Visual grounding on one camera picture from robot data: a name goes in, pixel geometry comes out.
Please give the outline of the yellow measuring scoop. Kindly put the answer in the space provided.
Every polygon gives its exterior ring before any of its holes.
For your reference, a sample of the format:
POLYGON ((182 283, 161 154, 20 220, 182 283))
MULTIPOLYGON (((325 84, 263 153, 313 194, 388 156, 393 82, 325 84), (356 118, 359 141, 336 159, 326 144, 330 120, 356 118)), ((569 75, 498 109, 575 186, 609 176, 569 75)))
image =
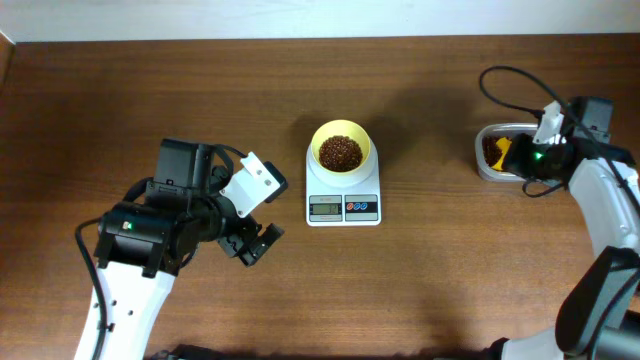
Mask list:
POLYGON ((494 170, 503 172, 504 159, 506 157, 506 154, 509 151, 509 148, 511 147, 511 144, 512 144, 512 141, 508 137, 501 137, 496 141, 496 146, 500 151, 500 157, 498 158, 496 163, 492 165, 492 168, 494 170))

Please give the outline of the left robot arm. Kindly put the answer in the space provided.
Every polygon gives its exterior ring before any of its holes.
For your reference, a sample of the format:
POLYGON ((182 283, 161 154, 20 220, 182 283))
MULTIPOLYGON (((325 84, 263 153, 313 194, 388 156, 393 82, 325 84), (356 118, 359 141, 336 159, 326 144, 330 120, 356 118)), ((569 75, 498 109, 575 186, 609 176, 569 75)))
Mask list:
POLYGON ((154 176, 94 219, 93 252, 82 238, 87 225, 75 230, 93 285, 76 358, 143 358, 160 309, 200 244, 215 242, 251 267, 283 235, 251 213, 284 192, 286 178, 252 152, 241 154, 236 170, 235 152, 223 144, 165 139, 154 176))

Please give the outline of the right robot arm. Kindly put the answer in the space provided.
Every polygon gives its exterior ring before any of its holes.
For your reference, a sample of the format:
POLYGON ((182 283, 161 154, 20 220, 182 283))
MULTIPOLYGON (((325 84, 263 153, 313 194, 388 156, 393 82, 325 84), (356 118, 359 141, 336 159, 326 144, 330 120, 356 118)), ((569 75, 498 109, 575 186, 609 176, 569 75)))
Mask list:
POLYGON ((478 172, 492 182, 566 189, 585 219, 595 261, 562 303, 552 328, 500 339, 490 359, 636 359, 639 315, 638 174, 630 152, 610 143, 611 101, 575 97, 573 124, 558 103, 536 124, 485 127, 475 140, 478 172))

